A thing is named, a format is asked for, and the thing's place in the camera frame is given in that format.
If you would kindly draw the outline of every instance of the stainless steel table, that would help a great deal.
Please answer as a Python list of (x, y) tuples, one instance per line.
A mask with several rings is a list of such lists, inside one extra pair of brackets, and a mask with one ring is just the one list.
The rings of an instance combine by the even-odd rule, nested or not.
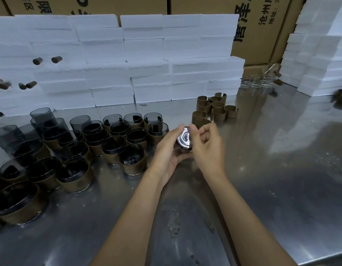
[[(342, 110), (283, 85), (278, 97), (240, 91), (227, 104), (237, 119), (218, 123), (226, 173), (266, 228), (299, 264), (342, 253)], [(67, 122), (90, 115), (160, 112), (170, 128), (189, 124), (195, 99), (54, 112)], [(28, 123), (30, 117), (0, 120)], [(0, 150), (0, 165), (8, 159)], [(0, 230), (0, 265), (84, 266), (101, 247), (139, 183), (97, 158), (86, 191), (50, 194), (37, 220)], [(147, 265), (236, 265), (213, 194), (194, 161), (182, 162), (156, 212)]]

